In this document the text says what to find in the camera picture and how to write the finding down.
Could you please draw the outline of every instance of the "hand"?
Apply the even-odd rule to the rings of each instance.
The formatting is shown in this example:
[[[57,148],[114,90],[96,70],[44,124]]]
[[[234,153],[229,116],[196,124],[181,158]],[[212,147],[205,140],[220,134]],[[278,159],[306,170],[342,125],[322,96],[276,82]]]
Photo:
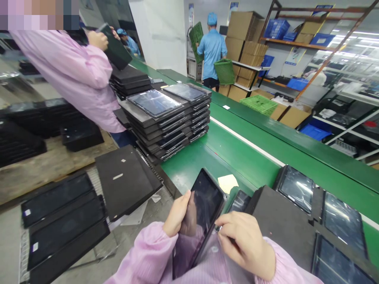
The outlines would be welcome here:
[[[90,45],[100,48],[102,51],[108,48],[108,38],[103,33],[97,33],[95,31],[90,31],[87,35],[88,42]]]
[[[111,26],[110,28],[111,28],[111,30],[112,30],[112,33],[113,33],[114,37],[120,41],[121,39],[120,39],[120,37],[118,36],[117,32],[114,30],[114,27]]]
[[[165,231],[169,237],[173,237],[179,232],[183,218],[186,215],[190,196],[191,192],[187,191],[185,195],[179,197],[174,201],[169,216],[167,217],[167,220],[162,227],[163,231]]]
[[[220,216],[215,224],[223,251],[239,266],[265,281],[275,275],[273,248],[263,239],[257,220],[246,213],[232,212]]]

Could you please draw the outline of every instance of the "pink sleeve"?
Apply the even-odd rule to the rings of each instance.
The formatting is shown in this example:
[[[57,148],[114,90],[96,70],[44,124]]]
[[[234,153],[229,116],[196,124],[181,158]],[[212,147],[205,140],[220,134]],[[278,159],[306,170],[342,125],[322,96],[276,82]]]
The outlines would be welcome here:
[[[274,278],[270,282],[254,276],[256,284],[323,284],[316,276],[299,267],[292,257],[277,243],[267,237],[264,237],[264,239],[275,251],[276,270]]]
[[[142,229],[117,272],[104,284],[159,283],[178,239],[178,235],[168,237],[162,226],[153,222]]]
[[[58,31],[19,31],[20,39],[50,62],[64,75],[94,89],[103,89],[109,83],[112,66],[105,53],[94,46],[80,46],[66,34]]]

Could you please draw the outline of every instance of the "green conveyor belt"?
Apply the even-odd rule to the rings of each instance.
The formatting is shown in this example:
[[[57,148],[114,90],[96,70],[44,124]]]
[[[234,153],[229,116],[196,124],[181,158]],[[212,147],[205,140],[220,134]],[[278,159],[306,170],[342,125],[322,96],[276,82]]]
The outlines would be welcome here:
[[[193,80],[172,70],[159,72],[138,60],[132,65],[167,84]],[[229,110],[222,108],[228,105]],[[311,177],[362,214],[379,223],[379,175],[377,171],[330,147],[296,132],[258,112],[213,92],[211,116],[279,161]],[[265,184],[272,186],[279,166],[216,123],[198,142],[184,148],[162,164],[163,170],[183,193],[190,189],[202,167],[217,179],[233,174],[239,188],[252,194]],[[231,191],[233,197],[238,191]],[[371,261],[379,267],[379,231],[364,223]]]

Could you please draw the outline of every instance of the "sticky note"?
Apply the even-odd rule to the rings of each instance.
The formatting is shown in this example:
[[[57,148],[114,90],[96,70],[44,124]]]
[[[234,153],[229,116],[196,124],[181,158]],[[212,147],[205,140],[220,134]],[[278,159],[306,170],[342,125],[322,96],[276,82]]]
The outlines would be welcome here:
[[[233,187],[238,186],[238,182],[234,175],[228,175],[218,178],[218,184],[223,192],[229,194]]]

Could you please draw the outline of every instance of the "white pillar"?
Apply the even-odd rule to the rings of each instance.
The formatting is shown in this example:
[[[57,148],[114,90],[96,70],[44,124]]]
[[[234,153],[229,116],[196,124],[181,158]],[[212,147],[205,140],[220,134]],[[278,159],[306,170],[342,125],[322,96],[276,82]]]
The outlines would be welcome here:
[[[146,64],[187,75],[183,0],[129,0]]]

